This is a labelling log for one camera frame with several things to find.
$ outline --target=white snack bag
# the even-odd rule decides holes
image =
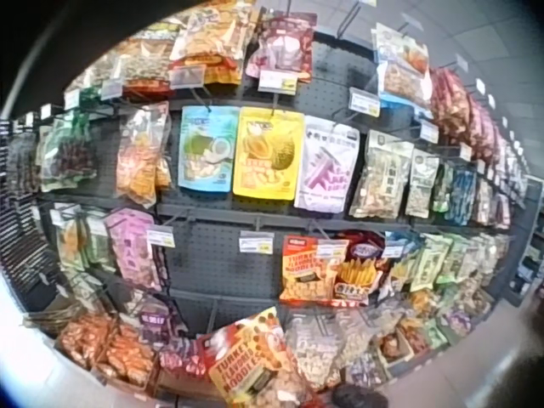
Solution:
[[[305,127],[295,207],[341,213],[359,155],[359,131],[313,116],[305,117]]]

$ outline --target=white ceiling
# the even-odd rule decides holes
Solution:
[[[313,11],[318,25],[337,28],[356,0],[292,0],[292,11]],[[259,5],[286,9],[287,0],[258,0]],[[399,28],[407,13],[424,32],[409,34],[428,45],[434,66],[468,61],[465,84],[480,77],[496,99],[494,117],[508,119],[509,129],[524,147],[530,172],[544,178],[544,37],[520,0],[377,0],[365,4],[346,33],[371,42],[377,21]]]

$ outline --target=product packaging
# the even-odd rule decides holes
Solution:
[[[210,378],[228,405],[310,406],[315,402],[285,343],[275,308],[198,339]]]
[[[298,80],[312,78],[312,42],[317,14],[270,10],[261,19],[258,49],[247,62],[246,74],[259,78],[261,70],[294,72]]]
[[[168,102],[136,110],[121,126],[117,154],[116,193],[145,208],[156,202],[156,173],[163,139],[170,133]]]
[[[281,300],[332,300],[338,265],[345,259],[346,240],[326,241],[311,236],[286,235],[283,241]],[[326,247],[327,253],[321,253]]]
[[[371,130],[366,164],[349,215],[356,218],[397,218],[410,174],[414,145]]]
[[[270,200],[295,198],[303,133],[301,113],[241,108],[234,193]]]
[[[306,116],[295,207],[341,213],[359,154],[359,131]]]
[[[440,159],[425,151],[414,149],[411,159],[410,193],[406,203],[406,215],[428,218],[434,180]]]
[[[246,47],[255,31],[255,0],[211,0],[178,13],[170,68],[205,65],[204,83],[241,83]]]
[[[230,191],[239,113],[234,106],[184,107],[179,136],[181,187]]]

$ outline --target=durian chips bag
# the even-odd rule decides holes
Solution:
[[[292,200],[304,134],[304,115],[241,108],[233,191],[238,196]]]

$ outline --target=hanging snack bag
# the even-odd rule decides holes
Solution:
[[[359,131],[306,116],[295,207],[341,213],[359,154]]]
[[[121,127],[116,193],[145,208],[156,202],[156,169],[169,129],[168,102],[138,109]]]
[[[246,47],[258,12],[255,0],[211,0],[173,18],[179,32],[170,54],[170,68],[205,65],[204,83],[241,83]]]
[[[413,106],[416,112],[432,117],[427,46],[380,23],[376,24],[375,46],[380,99]]]
[[[280,299],[330,301],[337,268],[346,257],[347,247],[346,240],[324,243],[311,236],[287,235],[283,241]]]
[[[179,136],[178,184],[193,190],[230,191],[240,109],[187,106]]]
[[[241,108],[233,191],[238,196],[292,200],[304,133],[304,115]]]
[[[410,174],[414,145],[371,130],[366,164],[349,215],[356,218],[397,218]]]
[[[452,239],[445,236],[430,234],[424,236],[425,247],[419,256],[416,276],[410,286],[411,292],[433,288],[434,279],[440,272],[452,244]]]
[[[259,78],[261,70],[295,72],[298,80],[312,78],[315,13],[269,11],[261,20],[258,49],[247,62],[246,74]]]
[[[428,218],[429,202],[433,194],[434,180],[440,159],[425,151],[414,149],[411,160],[410,193],[406,203],[406,215]]]
[[[313,406],[275,308],[198,339],[212,382],[229,406]]]

